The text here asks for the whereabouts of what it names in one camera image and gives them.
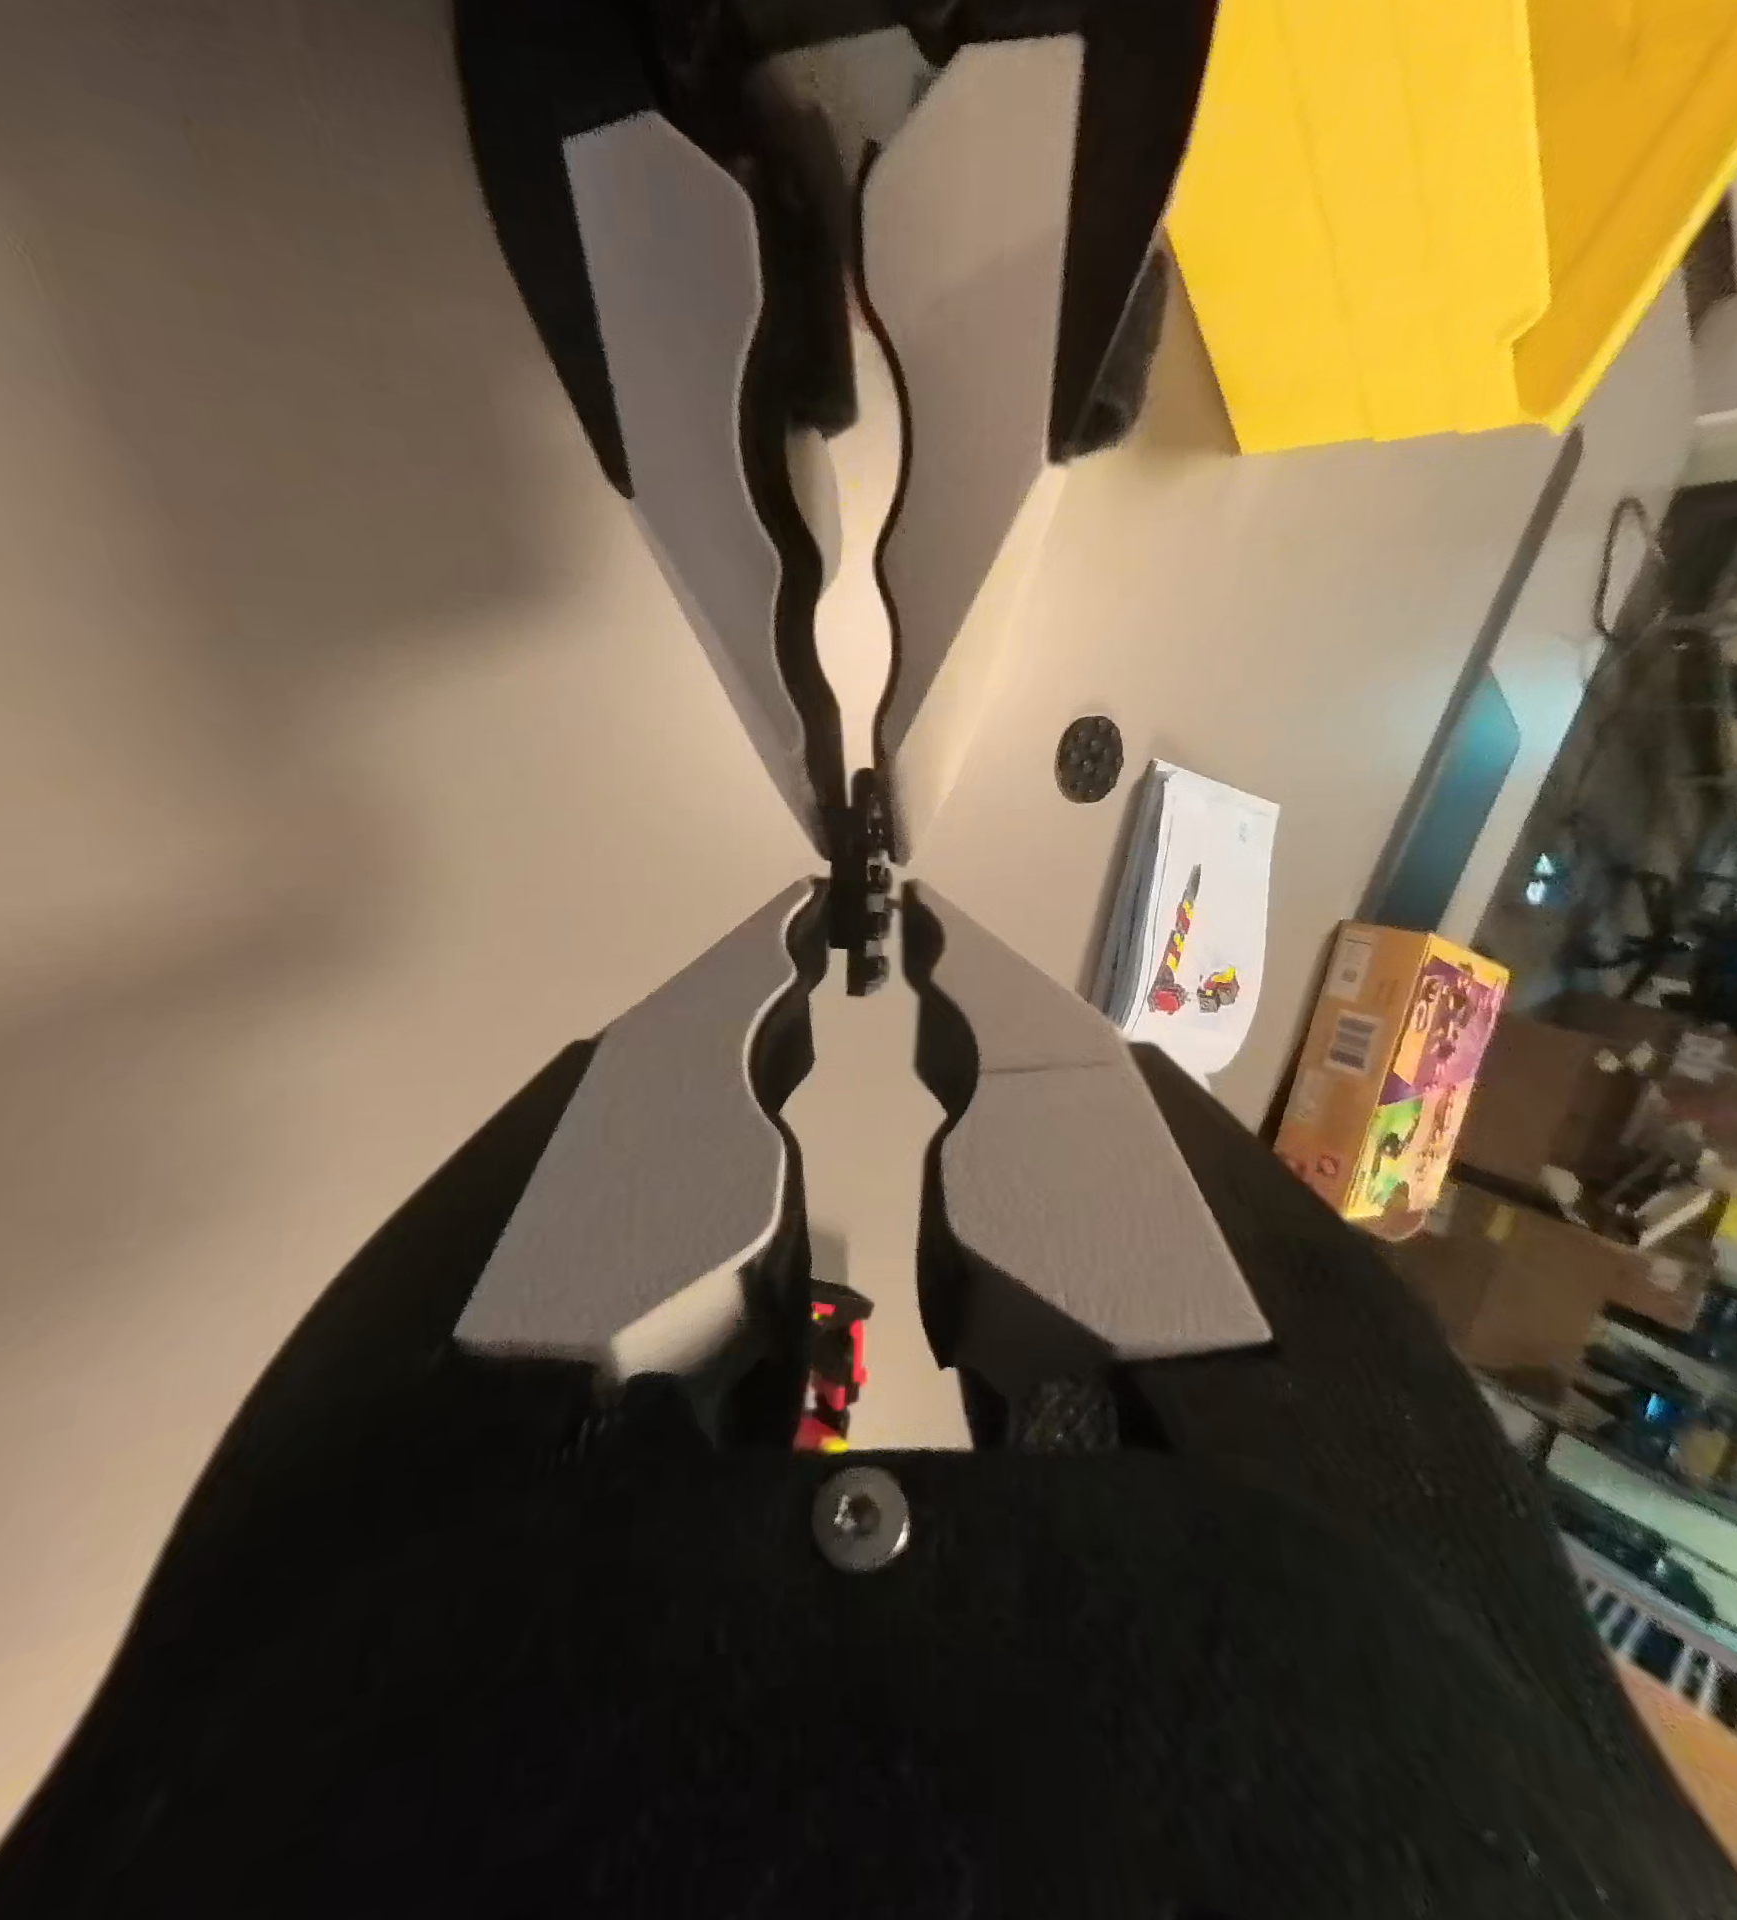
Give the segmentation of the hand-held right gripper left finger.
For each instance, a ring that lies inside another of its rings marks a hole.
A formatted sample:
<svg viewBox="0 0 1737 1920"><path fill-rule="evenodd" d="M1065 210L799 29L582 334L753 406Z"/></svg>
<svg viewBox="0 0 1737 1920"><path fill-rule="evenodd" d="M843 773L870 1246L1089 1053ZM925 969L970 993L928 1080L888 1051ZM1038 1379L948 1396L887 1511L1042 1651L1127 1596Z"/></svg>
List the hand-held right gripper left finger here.
<svg viewBox="0 0 1737 1920"><path fill-rule="evenodd" d="M760 1326L760 1263L803 1223L785 1108L824 958L824 884L803 878L598 1034L460 1348L685 1376Z"/></svg>

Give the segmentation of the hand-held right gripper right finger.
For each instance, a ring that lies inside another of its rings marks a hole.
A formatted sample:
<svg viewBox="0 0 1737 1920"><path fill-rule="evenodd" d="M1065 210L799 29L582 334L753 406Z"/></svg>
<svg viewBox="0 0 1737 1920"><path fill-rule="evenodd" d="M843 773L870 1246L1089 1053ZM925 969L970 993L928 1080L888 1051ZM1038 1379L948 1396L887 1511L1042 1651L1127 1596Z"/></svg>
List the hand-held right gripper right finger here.
<svg viewBox="0 0 1737 1920"><path fill-rule="evenodd" d="M1121 1034L928 884L901 887L939 1104L915 1278L951 1373L1102 1373L1272 1341Z"/></svg>

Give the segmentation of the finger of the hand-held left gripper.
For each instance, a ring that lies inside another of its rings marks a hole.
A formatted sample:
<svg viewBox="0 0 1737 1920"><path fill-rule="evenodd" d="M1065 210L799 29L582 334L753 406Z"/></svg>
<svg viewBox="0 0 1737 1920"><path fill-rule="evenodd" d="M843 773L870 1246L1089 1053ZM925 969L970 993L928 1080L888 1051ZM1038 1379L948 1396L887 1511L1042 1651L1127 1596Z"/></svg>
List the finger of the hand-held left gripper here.
<svg viewBox="0 0 1737 1920"><path fill-rule="evenodd" d="M1085 41L970 44L867 167L862 267L901 403L877 550L895 664L877 714L921 842L1001 687L1061 473L1048 461Z"/></svg>
<svg viewBox="0 0 1737 1920"><path fill-rule="evenodd" d="M659 109L568 137L563 167L626 497L765 775L831 858L845 762L812 652L824 568L788 476L754 202Z"/></svg>

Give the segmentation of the red yellow black brick model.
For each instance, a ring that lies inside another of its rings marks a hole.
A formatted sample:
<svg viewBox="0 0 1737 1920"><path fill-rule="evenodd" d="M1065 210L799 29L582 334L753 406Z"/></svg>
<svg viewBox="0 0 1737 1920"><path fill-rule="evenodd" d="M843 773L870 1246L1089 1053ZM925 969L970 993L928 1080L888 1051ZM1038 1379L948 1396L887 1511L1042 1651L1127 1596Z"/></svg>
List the red yellow black brick model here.
<svg viewBox="0 0 1737 1920"><path fill-rule="evenodd" d="M812 1282L807 1379L795 1427L795 1452L847 1452L853 1408L867 1383L867 1320L872 1300L845 1282Z"/></svg>

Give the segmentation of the black studded brick plate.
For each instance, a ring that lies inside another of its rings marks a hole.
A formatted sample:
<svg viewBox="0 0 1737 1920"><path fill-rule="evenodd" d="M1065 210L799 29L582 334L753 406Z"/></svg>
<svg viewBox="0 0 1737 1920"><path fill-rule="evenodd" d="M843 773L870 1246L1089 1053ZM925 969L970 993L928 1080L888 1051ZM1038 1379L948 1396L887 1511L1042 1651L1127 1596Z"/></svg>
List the black studded brick plate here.
<svg viewBox="0 0 1737 1920"><path fill-rule="evenodd" d="M888 978L894 894L887 792L872 769L857 769L847 805L828 816L828 949L851 998L877 994Z"/></svg>

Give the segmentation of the yellow plastic bin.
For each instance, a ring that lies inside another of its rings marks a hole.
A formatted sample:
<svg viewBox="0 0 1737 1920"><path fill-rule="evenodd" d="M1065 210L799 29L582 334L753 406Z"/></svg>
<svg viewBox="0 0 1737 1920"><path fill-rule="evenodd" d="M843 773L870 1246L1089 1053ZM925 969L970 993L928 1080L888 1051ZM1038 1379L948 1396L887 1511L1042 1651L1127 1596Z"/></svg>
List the yellow plastic bin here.
<svg viewBox="0 0 1737 1920"><path fill-rule="evenodd" d="M1576 424L1737 180L1737 2L1221 2L1167 236L1243 454Z"/></svg>

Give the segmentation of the orange cardboard toy box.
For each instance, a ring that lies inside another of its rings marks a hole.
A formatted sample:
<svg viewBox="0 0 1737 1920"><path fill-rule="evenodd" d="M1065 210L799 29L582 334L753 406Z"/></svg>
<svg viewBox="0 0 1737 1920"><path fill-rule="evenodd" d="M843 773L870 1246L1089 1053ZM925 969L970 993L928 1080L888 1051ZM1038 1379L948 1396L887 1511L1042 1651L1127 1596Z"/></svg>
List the orange cardboard toy box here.
<svg viewBox="0 0 1737 1920"><path fill-rule="evenodd" d="M1511 974L1440 936L1342 924L1276 1157L1340 1217L1414 1236L1456 1161Z"/></svg>

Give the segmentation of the open instruction booklet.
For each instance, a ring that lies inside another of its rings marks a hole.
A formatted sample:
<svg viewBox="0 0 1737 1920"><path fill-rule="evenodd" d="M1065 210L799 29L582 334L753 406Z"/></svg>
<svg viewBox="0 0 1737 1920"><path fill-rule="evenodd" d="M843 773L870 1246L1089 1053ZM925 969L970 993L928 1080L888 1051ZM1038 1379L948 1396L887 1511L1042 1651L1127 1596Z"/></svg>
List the open instruction booklet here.
<svg viewBox="0 0 1737 1920"><path fill-rule="evenodd" d="M1279 824L1276 800L1167 759L1135 794L1089 1001L1203 1085L1260 1012Z"/></svg>

